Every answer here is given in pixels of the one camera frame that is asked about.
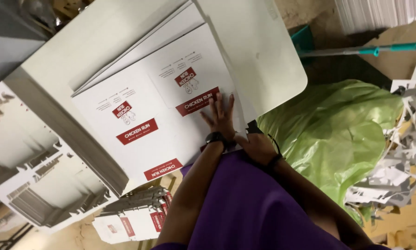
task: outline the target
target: person's left hand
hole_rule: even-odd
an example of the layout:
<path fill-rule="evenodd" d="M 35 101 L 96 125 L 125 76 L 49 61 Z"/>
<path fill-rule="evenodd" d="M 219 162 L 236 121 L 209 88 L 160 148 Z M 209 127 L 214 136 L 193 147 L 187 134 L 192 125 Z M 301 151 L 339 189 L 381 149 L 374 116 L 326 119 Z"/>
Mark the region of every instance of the person's left hand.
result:
<path fill-rule="evenodd" d="M 217 93 L 217 101 L 214 103 L 214 99 L 209 99 L 209 105 L 211 107 L 212 119 L 201 111 L 200 114 L 205 122 L 211 129 L 212 132 L 220 132 L 227 141 L 233 141 L 235 131 L 233 128 L 233 106 L 234 106 L 234 95 L 230 95 L 230 100 L 228 104 L 228 110 L 223 111 L 223 100 L 222 94 Z"/>

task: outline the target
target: person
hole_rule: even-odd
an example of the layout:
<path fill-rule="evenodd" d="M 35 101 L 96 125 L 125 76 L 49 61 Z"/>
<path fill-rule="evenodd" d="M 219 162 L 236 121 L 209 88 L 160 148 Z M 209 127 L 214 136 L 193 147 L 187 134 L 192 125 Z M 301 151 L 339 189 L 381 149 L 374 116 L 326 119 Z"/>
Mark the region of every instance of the person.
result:
<path fill-rule="evenodd" d="M 175 192 L 154 250 L 388 249 L 297 173 L 264 134 L 235 136 L 234 96 L 201 113 L 212 134 Z M 222 154 L 227 142 L 243 150 Z"/>

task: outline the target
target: black wristwatch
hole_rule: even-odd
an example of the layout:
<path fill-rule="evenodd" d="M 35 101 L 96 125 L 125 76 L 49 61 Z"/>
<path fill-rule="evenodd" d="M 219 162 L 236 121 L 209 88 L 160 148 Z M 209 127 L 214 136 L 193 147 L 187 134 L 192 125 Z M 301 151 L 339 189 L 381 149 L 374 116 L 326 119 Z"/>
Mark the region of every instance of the black wristwatch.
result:
<path fill-rule="evenodd" d="M 222 135 L 222 133 L 220 132 L 213 132 L 211 134 L 209 134 L 206 139 L 206 144 L 211 143 L 211 142 L 215 142 L 215 141 L 221 141 L 223 143 L 223 150 L 225 151 L 228 146 L 230 145 L 227 141 L 227 139 Z"/>

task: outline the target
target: purple shirt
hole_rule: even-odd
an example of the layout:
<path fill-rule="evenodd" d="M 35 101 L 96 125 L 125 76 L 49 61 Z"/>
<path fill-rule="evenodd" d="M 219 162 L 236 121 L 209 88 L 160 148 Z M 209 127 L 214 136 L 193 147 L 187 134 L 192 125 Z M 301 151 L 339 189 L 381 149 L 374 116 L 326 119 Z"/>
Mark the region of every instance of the purple shirt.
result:
<path fill-rule="evenodd" d="M 153 249 L 349 249 L 246 159 L 242 150 L 222 156 L 188 246 L 164 243 Z M 181 169 L 183 175 L 189 167 Z"/>

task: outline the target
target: green plastic bag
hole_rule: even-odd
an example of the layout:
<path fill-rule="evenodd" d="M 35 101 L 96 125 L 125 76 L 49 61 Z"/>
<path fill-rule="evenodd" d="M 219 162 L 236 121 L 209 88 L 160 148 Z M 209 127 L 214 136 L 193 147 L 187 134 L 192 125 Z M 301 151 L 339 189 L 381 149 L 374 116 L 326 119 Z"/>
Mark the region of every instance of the green plastic bag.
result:
<path fill-rule="evenodd" d="M 402 108 L 400 96 L 346 80 L 309 86 L 257 122 L 297 172 L 344 207 L 347 188 L 375 167 L 386 145 L 382 130 L 393 128 Z"/>

